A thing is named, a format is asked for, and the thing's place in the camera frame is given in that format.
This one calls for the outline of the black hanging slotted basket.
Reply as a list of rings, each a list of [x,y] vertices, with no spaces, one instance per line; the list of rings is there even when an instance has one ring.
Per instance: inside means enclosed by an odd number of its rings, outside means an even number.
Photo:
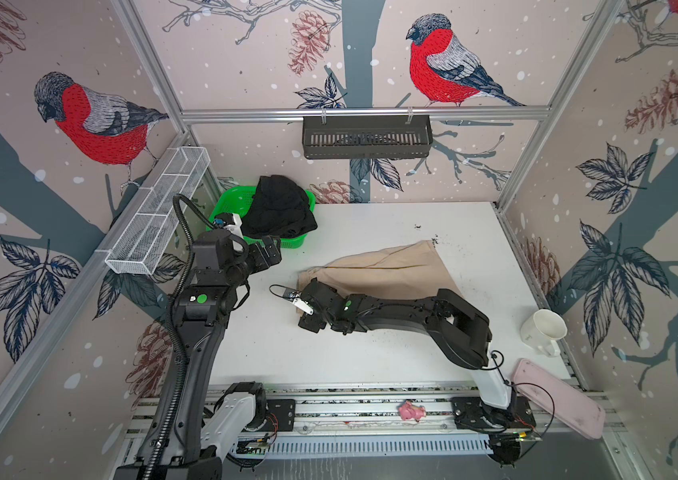
[[[306,117],[302,123],[310,160],[424,158],[432,144],[426,115]]]

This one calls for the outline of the beige drawstring shorts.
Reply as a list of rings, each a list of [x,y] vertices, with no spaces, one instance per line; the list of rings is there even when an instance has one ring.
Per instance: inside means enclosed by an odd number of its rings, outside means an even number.
[[[298,275],[297,288],[304,289],[313,279],[342,297],[365,294],[416,300],[434,296],[441,289],[460,292],[430,240],[350,255],[304,270]]]

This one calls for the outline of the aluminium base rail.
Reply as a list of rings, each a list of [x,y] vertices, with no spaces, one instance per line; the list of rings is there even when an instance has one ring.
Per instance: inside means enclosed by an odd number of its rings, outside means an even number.
[[[569,434],[571,429],[534,403],[524,403],[520,425],[478,433],[456,423],[455,413],[476,411],[468,386],[266,390],[263,420],[244,429],[229,454],[239,463],[361,457],[496,455]],[[419,423],[402,421],[397,408],[409,400],[426,408]]]

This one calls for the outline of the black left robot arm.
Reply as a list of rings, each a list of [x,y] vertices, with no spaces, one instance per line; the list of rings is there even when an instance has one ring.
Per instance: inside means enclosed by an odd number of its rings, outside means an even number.
[[[189,258],[161,325],[172,343],[172,363],[156,415],[135,460],[116,469],[117,479],[219,479],[223,462],[247,427],[262,425],[266,395],[259,382],[239,382],[224,393],[220,406],[204,416],[212,367],[231,314],[246,299],[251,275],[282,260],[280,240],[268,236],[250,245],[213,222],[193,236],[184,215],[202,213],[185,195],[172,198],[185,232]]]

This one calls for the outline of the green plastic perforated basket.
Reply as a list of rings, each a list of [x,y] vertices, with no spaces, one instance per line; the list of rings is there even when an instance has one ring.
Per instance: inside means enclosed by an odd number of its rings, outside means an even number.
[[[217,215],[222,213],[238,214],[243,218],[249,211],[253,203],[253,197],[256,192],[255,186],[236,186],[225,191],[218,202],[216,203],[209,220],[214,221]],[[307,233],[294,238],[282,238],[282,249],[298,249],[300,248]]]

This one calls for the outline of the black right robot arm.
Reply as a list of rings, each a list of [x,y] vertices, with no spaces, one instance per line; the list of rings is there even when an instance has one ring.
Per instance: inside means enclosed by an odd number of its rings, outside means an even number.
[[[376,330],[429,336],[454,365],[471,372],[479,401],[476,411],[459,408],[456,423],[478,433],[501,433],[520,425],[526,407],[501,372],[504,354],[492,350],[489,319],[449,289],[422,299],[380,299],[364,294],[341,296],[316,279],[285,295],[301,311],[299,327],[318,333],[325,327],[343,335]]]

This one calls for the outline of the horizontal aluminium rail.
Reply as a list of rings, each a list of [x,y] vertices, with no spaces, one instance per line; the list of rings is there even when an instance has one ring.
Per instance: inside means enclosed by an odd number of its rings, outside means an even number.
[[[405,118],[426,115],[431,120],[545,120],[551,113],[547,106],[468,106],[468,107],[400,107],[400,108],[345,108],[345,109],[231,109],[231,110],[186,110],[181,113],[187,125],[220,123],[289,123],[307,117],[379,117],[402,116]]]

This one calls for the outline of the black shorts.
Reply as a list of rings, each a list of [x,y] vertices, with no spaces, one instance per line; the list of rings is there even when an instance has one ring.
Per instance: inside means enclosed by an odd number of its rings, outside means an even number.
[[[303,188],[282,175],[259,179],[251,206],[242,217],[245,236],[294,239],[317,228],[310,199]]]

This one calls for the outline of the pink cloth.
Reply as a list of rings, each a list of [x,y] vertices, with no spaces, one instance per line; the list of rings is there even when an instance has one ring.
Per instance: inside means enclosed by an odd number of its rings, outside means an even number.
[[[512,383],[520,394],[584,438],[602,438],[605,410],[539,365],[521,359],[513,372]]]

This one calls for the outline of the white mug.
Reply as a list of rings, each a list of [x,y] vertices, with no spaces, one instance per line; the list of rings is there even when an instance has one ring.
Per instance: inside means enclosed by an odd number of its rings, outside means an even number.
[[[519,333],[525,345],[537,353],[554,358],[561,355],[559,342],[567,335],[568,329],[558,314],[540,309],[523,322]]]

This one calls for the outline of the pink toy figure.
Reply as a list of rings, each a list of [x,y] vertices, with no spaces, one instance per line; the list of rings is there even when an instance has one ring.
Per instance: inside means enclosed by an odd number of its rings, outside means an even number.
[[[398,408],[398,415],[402,421],[414,421],[419,423],[427,416],[426,408],[421,405],[415,405],[409,400],[401,403]]]

